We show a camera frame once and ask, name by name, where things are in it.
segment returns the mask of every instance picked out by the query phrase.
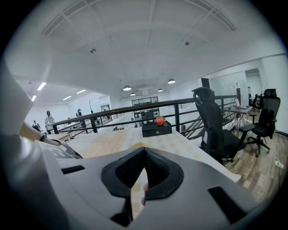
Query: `fluorescent light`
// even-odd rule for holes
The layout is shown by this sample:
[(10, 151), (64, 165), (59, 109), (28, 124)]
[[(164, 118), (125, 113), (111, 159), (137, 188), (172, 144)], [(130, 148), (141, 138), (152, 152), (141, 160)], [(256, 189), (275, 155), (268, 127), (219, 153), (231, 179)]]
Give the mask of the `fluorescent light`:
[(131, 90), (131, 87), (130, 87), (129, 85), (125, 85), (124, 88), (123, 88), (123, 90), (124, 90), (124, 91)]
[(68, 98), (70, 98), (70, 97), (71, 97), (71, 96), (68, 96), (68, 97), (64, 98), (63, 101), (65, 101), (66, 99), (68, 99)]
[(84, 91), (86, 91), (86, 89), (84, 89), (84, 90), (81, 90), (81, 91), (79, 91), (79, 92), (77, 92), (77, 93), (81, 93), (81, 92), (84, 92)]
[(42, 90), (42, 88), (46, 85), (46, 82), (42, 82), (41, 85), (38, 87), (38, 91)]
[(172, 84), (174, 82), (176, 82), (176, 81), (173, 78), (171, 78), (171, 79), (169, 79), (168, 84)]

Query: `black railing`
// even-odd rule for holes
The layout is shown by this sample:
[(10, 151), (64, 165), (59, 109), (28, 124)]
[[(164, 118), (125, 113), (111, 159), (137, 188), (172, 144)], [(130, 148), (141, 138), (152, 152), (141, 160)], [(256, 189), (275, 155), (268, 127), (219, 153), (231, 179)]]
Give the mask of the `black railing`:
[[(224, 106), (227, 106), (227, 105), (230, 105), (230, 104), (234, 103), (234, 102), (231, 102), (231, 103), (224, 104), (224, 99), (236, 98), (236, 97), (237, 97), (237, 95), (215, 96), (215, 100), (219, 100), (219, 99), (221, 100), (221, 105), (219, 105), (219, 106), (223, 110)], [(194, 132), (197, 129), (203, 128), (203, 126), (197, 126), (197, 125), (196, 125), (196, 127), (193, 127), (193, 124), (195, 124), (196, 122), (201, 121), (201, 118), (185, 121), (185, 122), (182, 122), (182, 123), (180, 122), (180, 115), (189, 114), (189, 113), (195, 113), (198, 110), (193, 110), (193, 111), (187, 111), (187, 112), (180, 113), (179, 112), (179, 106), (183, 105), (183, 104), (193, 103), (193, 102), (195, 102), (194, 98), (186, 98), (186, 99), (180, 99), (180, 100), (155, 102), (155, 103), (152, 103), (152, 104), (143, 104), (143, 105), (138, 105), (138, 106), (130, 106), (130, 107), (112, 109), (112, 110), (109, 110), (109, 111), (93, 113), (93, 114), (84, 115), (84, 116), (81, 116), (81, 117), (76, 117), (76, 118), (72, 118), (72, 119), (68, 119), (68, 120), (64, 120), (64, 121), (53, 123), (53, 130), (54, 130), (55, 134), (63, 133), (63, 132), (70, 132), (71, 130), (63, 130), (63, 129), (62, 130), (58, 130), (57, 125), (67, 124), (67, 123), (70, 123), (70, 122), (83, 122), (83, 123), (85, 123), (85, 121), (90, 120), (90, 123), (86, 124), (85, 127), (82, 126), (81, 128), (77, 128), (77, 129), (74, 129), (72, 131), (86, 131), (87, 133), (91, 133), (93, 131), (93, 132), (97, 133), (98, 132), (97, 129), (99, 129), (99, 128), (112, 127), (112, 126), (131, 124), (131, 123), (138, 123), (138, 122), (144, 122), (144, 121), (149, 121), (149, 120), (154, 120), (155, 119), (155, 118), (145, 118), (145, 119), (138, 119), (138, 120), (120, 122), (120, 123), (115, 123), (115, 124), (107, 124), (110, 121), (113, 121), (113, 119), (115, 119), (116, 117), (118, 118), (118, 116), (121, 116), (123, 113), (133, 112), (133, 111), (140, 111), (140, 110), (147, 110), (147, 109), (165, 107), (165, 106), (173, 106), (175, 113), (171, 114), (171, 115), (164, 115), (163, 117), (164, 118), (168, 118), (168, 117), (173, 117), (174, 116), (175, 117), (175, 124), (172, 125), (172, 127), (175, 127), (176, 131), (178, 131), (178, 132), (180, 132), (180, 126), (181, 125), (192, 123), (192, 125), (190, 126), (190, 127), (192, 127), (192, 129), (188, 129), (188, 130), (185, 130), (185, 131), (181, 132), (181, 134), (185, 134), (185, 133), (190, 133), (192, 131)], [(196, 136), (189, 137), (189, 140), (195, 139), (199, 135), (200, 134), (197, 133)]]

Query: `wooden floor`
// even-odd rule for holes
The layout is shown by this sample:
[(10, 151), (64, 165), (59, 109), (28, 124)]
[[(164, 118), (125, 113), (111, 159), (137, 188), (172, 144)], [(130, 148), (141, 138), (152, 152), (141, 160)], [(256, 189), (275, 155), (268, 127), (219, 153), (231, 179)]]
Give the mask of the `wooden floor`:
[[(249, 132), (245, 142), (248, 136), (256, 137)], [(270, 153), (261, 146), (260, 155), (256, 158), (258, 146), (249, 144), (239, 151), (234, 157), (235, 161), (227, 166), (231, 172), (242, 176), (238, 184), (246, 188), (259, 203), (277, 193), (284, 181), (288, 166), (288, 138), (274, 133), (273, 139), (269, 137), (265, 139), (267, 146), (270, 147)], [(277, 158), (284, 164), (283, 169), (275, 165)]]

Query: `desk surface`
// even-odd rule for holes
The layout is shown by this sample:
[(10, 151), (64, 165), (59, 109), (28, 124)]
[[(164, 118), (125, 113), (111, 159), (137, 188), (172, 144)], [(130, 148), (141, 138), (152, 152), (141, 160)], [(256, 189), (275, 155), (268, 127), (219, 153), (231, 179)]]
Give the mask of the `desk surface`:
[[(204, 162), (234, 182), (241, 178), (240, 175), (230, 172), (175, 130), (172, 130), (171, 134), (145, 138), (142, 136), (142, 128), (124, 129), (107, 133), (79, 134), (74, 140), (68, 142), (68, 145), (83, 158), (113, 154), (129, 148), (150, 147)], [(143, 187), (147, 183), (147, 173), (144, 169), (131, 189), (131, 205), (134, 218), (144, 208), (141, 204), (141, 199), (144, 197)]]
[(223, 109), (223, 111), (226, 111), (226, 112), (233, 112), (233, 113), (241, 113), (241, 114), (247, 114), (248, 112), (251, 111), (253, 107), (248, 107), (247, 109), (239, 109), (237, 107), (234, 107), (234, 106), (230, 106), (230, 107), (226, 107)]
[(70, 137), (69, 133), (65, 133), (65, 134), (48, 134), (47, 137), (51, 140), (65, 140), (67, 139), (67, 137)]

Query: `red apple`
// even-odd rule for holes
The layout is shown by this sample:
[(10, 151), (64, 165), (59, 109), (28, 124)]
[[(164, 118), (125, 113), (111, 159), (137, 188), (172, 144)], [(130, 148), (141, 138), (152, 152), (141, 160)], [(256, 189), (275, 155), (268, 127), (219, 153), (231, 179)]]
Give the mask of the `red apple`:
[(157, 125), (164, 125), (165, 123), (165, 118), (164, 117), (157, 117), (156, 118), (156, 124)]

